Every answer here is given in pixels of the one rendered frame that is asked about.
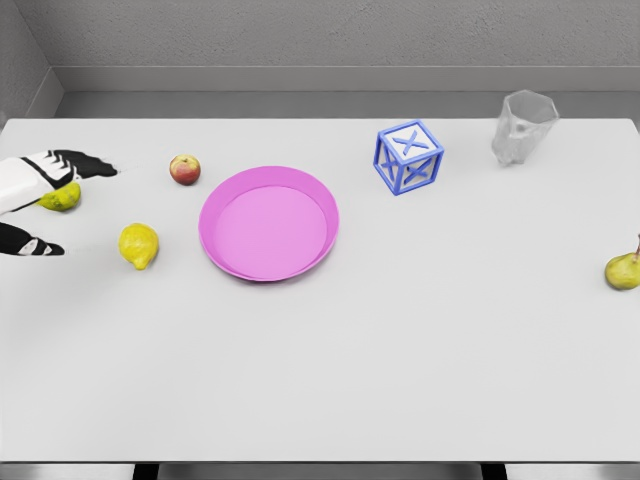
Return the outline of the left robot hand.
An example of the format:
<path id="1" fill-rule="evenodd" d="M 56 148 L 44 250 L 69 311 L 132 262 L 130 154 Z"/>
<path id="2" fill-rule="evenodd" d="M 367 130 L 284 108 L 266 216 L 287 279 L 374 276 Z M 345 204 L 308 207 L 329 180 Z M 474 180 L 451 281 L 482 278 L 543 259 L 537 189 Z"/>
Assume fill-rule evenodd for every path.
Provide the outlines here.
<path id="1" fill-rule="evenodd" d="M 104 160 L 74 150 L 44 152 L 0 160 L 0 215 L 30 206 L 74 180 L 113 177 L 116 168 Z M 0 222 L 0 254 L 61 256 L 63 247 L 14 225 Z"/>

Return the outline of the yellow lemon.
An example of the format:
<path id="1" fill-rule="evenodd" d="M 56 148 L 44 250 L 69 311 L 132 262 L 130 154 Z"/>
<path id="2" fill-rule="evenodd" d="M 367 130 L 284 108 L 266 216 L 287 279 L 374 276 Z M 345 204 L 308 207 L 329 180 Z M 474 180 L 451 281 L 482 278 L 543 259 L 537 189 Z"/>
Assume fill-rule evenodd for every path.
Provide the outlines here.
<path id="1" fill-rule="evenodd" d="M 158 254 L 159 237 L 150 226 L 132 223 L 121 231 L 118 249 L 136 270 L 145 270 Z"/>

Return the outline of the pink round plate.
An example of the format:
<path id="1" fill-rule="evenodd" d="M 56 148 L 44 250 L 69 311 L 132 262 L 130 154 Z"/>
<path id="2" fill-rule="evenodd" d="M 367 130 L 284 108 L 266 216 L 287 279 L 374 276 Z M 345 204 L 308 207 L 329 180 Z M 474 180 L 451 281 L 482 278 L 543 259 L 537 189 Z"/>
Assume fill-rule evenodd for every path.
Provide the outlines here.
<path id="1" fill-rule="evenodd" d="M 329 253 L 340 226 L 337 202 L 312 175 L 262 166 L 223 181 L 199 216 L 211 261 L 236 277 L 273 282 L 302 274 Z"/>

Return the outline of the red yellow apple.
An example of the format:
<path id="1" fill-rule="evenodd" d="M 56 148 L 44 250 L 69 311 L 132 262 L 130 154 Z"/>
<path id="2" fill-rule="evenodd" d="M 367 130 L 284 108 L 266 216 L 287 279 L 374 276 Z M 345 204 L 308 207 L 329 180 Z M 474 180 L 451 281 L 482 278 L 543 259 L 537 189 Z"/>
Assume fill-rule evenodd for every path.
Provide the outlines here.
<path id="1" fill-rule="evenodd" d="M 183 186 L 189 186 L 199 179 L 201 165 L 195 156 L 180 154 L 171 160 L 169 172 L 175 182 Z"/>

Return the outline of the blue white letter block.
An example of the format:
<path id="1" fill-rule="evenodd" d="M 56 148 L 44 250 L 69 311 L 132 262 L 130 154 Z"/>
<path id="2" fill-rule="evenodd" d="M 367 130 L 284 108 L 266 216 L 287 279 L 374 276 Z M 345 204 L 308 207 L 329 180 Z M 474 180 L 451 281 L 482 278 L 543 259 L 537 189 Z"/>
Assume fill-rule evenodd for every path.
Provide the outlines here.
<path id="1" fill-rule="evenodd" d="M 444 152 L 423 121 L 414 119 L 378 132 L 373 166 L 398 196 L 433 183 Z"/>

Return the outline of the clear faceted glass cup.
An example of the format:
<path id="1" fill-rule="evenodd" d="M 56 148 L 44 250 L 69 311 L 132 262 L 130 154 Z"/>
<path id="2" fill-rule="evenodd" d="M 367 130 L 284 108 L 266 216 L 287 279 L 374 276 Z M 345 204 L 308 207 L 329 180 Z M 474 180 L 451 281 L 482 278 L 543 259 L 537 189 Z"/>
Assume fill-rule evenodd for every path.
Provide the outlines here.
<path id="1" fill-rule="evenodd" d="M 530 90 L 507 95 L 491 145 L 499 164 L 523 164 L 559 118 L 548 96 Z"/>

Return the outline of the green pear with stem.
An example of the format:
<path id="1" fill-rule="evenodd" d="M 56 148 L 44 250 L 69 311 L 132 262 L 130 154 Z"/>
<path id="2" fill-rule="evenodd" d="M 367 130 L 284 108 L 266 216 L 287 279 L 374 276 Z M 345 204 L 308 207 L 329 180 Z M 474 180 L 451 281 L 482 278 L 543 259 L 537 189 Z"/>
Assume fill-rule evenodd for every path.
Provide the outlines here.
<path id="1" fill-rule="evenodd" d="M 640 286 L 640 234 L 636 250 L 610 259 L 604 275 L 607 283 L 617 290 L 631 290 Z"/>

